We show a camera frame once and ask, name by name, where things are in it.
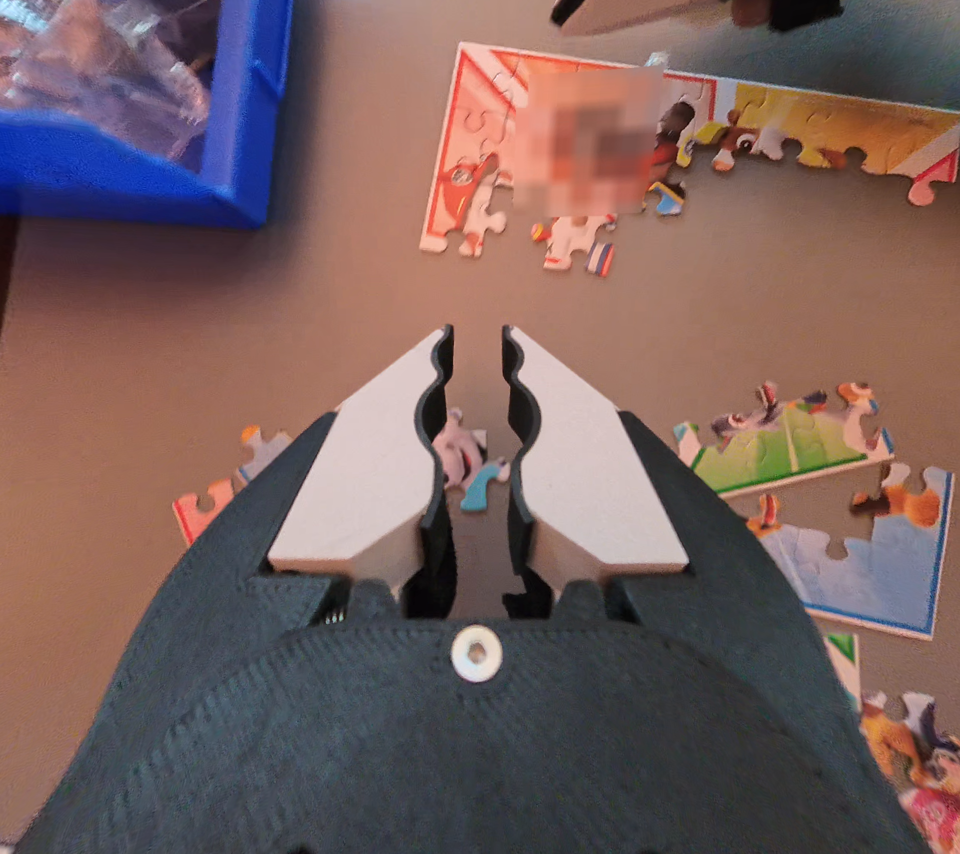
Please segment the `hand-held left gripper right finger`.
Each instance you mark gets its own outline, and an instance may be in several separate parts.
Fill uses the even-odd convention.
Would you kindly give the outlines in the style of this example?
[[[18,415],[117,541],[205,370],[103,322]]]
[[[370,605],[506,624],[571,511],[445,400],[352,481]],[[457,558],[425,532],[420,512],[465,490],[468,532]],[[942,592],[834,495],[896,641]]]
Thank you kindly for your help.
[[[522,593],[510,619],[546,619],[570,584],[690,565],[617,405],[516,325],[501,330],[510,465],[508,545]]]

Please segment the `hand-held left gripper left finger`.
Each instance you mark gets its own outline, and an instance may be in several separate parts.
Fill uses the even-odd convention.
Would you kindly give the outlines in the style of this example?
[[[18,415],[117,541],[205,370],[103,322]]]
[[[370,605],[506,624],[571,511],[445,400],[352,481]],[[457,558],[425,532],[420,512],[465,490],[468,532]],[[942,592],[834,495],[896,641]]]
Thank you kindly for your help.
[[[432,331],[336,410],[267,560],[276,571],[379,580],[414,618],[450,615],[457,560],[445,471],[454,331]]]

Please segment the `blue white red striped puzzle piece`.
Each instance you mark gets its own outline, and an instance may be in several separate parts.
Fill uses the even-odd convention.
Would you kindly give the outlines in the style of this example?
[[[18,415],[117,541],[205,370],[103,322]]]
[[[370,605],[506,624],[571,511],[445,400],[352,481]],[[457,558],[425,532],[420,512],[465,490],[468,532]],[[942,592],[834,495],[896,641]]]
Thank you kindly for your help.
[[[246,454],[234,472],[238,486],[246,487],[285,451],[292,441],[285,431],[278,431],[266,439],[258,425],[248,425],[241,434],[241,445]]]

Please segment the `pink dog face puzzle section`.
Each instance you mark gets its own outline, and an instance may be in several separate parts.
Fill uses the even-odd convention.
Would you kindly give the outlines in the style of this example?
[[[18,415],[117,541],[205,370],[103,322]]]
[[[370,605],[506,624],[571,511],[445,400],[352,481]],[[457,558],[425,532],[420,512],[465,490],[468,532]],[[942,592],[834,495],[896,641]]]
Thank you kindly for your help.
[[[433,447],[440,459],[444,491],[461,491],[461,512],[482,513],[488,508],[489,485],[506,484],[511,464],[504,458],[491,460],[487,431],[464,428],[462,421],[462,410],[449,409]]]

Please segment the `pink red striped puzzle piece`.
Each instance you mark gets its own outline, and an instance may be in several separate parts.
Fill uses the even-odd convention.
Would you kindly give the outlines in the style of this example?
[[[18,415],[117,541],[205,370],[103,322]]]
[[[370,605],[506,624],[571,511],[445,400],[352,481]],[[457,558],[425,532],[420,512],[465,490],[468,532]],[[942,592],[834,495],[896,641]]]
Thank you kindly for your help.
[[[232,500],[234,483],[231,478],[215,481],[201,493],[188,492],[175,499],[172,511],[186,545],[193,545]]]

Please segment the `green grass puzzle section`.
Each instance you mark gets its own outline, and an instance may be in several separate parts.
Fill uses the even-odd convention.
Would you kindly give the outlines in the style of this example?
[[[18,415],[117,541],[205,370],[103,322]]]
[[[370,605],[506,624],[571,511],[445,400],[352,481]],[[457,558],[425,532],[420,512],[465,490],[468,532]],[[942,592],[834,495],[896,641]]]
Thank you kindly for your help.
[[[714,417],[712,443],[703,443],[690,421],[673,429],[680,460],[722,498],[894,459],[894,441],[885,428],[865,432],[863,420],[880,408],[867,383],[839,384],[835,394],[842,409],[836,411],[822,390],[785,400],[775,383],[765,381],[756,394],[759,404],[750,412]]]

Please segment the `yellow dog face puzzle piece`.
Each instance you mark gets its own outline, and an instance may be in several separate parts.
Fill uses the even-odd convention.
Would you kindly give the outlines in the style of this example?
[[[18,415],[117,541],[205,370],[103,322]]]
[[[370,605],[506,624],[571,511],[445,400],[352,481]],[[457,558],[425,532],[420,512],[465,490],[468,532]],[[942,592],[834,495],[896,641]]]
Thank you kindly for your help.
[[[733,107],[726,113],[724,122],[711,120],[692,137],[694,145],[716,149],[711,166],[718,173],[730,172],[741,154],[761,155],[772,161],[784,159],[784,133],[771,126],[743,125],[741,116],[742,111]]]

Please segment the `yellow border puzzle section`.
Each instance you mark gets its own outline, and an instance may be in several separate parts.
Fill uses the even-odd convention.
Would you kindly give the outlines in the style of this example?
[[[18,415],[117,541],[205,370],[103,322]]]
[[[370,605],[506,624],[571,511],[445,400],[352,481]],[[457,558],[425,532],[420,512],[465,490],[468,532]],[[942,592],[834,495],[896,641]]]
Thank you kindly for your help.
[[[738,84],[733,107],[743,125],[781,130],[784,154],[797,148],[801,165],[840,170],[854,151],[867,174],[907,177],[916,206],[958,179],[957,112],[747,83]]]

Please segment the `white dog red striped puzzle piece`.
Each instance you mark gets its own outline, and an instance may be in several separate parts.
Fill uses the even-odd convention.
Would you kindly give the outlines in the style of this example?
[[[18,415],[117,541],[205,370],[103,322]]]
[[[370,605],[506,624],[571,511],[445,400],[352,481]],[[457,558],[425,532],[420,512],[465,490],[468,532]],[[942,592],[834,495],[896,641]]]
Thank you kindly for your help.
[[[573,255],[585,255],[584,270],[594,276],[607,277],[614,260],[615,246],[598,232],[610,233],[617,228],[618,216],[561,216],[550,223],[531,227],[531,240],[545,244],[543,267],[549,272],[571,270]]]

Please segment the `red border dog puzzle section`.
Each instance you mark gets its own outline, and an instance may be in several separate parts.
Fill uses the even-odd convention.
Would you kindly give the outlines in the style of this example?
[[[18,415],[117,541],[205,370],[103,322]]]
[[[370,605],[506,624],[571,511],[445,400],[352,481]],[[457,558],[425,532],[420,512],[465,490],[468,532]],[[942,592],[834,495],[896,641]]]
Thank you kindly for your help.
[[[626,68],[626,64],[611,61],[461,42],[419,249],[444,252],[450,235],[456,234],[461,237],[460,255],[477,258],[487,233],[500,234],[506,229],[506,201],[514,188],[514,123],[518,110],[526,104],[533,76]],[[663,140],[658,165],[667,165],[670,181],[654,178],[649,198],[654,200],[657,215],[671,217],[682,211],[685,189],[678,172],[690,164],[695,124],[718,120],[719,105],[736,93],[737,82],[670,71],[664,74],[665,110],[686,122]]]

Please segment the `plain blue puzzle piece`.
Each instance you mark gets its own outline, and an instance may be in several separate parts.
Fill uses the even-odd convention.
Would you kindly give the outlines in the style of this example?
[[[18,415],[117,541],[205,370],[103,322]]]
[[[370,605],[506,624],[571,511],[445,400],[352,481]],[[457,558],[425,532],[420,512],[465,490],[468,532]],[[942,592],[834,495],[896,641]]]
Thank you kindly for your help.
[[[800,594],[814,616],[931,641],[948,542],[895,529],[858,540],[844,559],[797,560]]]

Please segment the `teal green corner puzzle piece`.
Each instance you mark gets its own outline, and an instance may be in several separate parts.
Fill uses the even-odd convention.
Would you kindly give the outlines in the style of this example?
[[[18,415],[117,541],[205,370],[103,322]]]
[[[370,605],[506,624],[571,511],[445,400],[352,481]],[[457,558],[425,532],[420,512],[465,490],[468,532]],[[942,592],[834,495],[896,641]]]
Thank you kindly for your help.
[[[862,711],[859,637],[856,633],[822,635],[828,659],[856,715]]]

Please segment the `orange tail blue border puzzle piece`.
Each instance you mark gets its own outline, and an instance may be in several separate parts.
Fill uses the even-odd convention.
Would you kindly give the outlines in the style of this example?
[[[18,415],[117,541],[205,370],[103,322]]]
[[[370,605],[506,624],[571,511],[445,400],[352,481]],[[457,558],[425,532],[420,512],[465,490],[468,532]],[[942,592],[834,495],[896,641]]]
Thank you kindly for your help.
[[[953,475],[937,467],[919,478],[908,464],[879,465],[876,484],[857,490],[847,505],[849,515],[870,527],[870,545],[884,552],[932,552],[950,515]]]

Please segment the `orange dog face puzzle piece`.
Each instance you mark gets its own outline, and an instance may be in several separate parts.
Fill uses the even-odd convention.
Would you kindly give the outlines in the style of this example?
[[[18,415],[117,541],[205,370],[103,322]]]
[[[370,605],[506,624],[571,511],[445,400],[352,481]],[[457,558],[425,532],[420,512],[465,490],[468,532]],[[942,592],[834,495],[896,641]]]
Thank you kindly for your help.
[[[939,744],[935,728],[935,699],[920,692],[901,696],[905,716],[895,720],[886,712],[887,696],[869,692],[861,698],[859,728],[882,774],[895,786],[935,785],[930,761]]]

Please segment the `pink dog puzzle piece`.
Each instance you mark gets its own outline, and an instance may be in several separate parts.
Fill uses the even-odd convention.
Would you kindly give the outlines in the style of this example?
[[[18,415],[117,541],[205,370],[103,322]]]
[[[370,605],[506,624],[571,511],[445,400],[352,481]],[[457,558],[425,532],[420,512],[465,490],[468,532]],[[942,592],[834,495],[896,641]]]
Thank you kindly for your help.
[[[936,853],[959,852],[958,754],[936,752],[927,765],[930,781],[899,796],[899,803]]]

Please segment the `grey desk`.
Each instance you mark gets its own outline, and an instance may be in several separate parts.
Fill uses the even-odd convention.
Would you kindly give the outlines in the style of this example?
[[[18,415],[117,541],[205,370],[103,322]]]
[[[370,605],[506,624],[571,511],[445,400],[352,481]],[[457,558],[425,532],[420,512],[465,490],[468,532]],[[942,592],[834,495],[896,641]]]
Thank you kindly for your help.
[[[2,840],[72,760],[185,542],[172,501],[241,430],[296,436],[431,330],[447,403],[510,457],[516,324],[672,447],[686,419],[844,381],[920,472],[958,471],[958,184],[699,153],[678,218],[620,221],[610,275],[546,272],[532,219],[419,251],[462,40],[958,109],[958,0],[847,0],[777,34],[661,21],[560,37],[554,0],[295,0],[268,223],[253,233],[24,221],[2,339]]]

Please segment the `blue plastic bin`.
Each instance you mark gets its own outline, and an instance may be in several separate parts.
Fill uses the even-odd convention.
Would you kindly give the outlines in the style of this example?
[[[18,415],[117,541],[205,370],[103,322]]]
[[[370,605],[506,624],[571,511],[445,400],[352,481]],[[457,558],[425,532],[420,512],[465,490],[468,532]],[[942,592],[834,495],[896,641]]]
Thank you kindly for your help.
[[[75,117],[2,111],[2,215],[261,227],[293,13],[294,0],[222,0],[197,172]]]

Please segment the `clear plastic bag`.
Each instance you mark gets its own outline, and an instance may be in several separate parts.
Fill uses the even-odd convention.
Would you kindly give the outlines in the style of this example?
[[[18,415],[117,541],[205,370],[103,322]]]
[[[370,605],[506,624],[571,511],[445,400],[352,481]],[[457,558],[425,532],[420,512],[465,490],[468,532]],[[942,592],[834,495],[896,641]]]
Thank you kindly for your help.
[[[221,0],[1,0],[2,110],[62,115],[198,170]]]

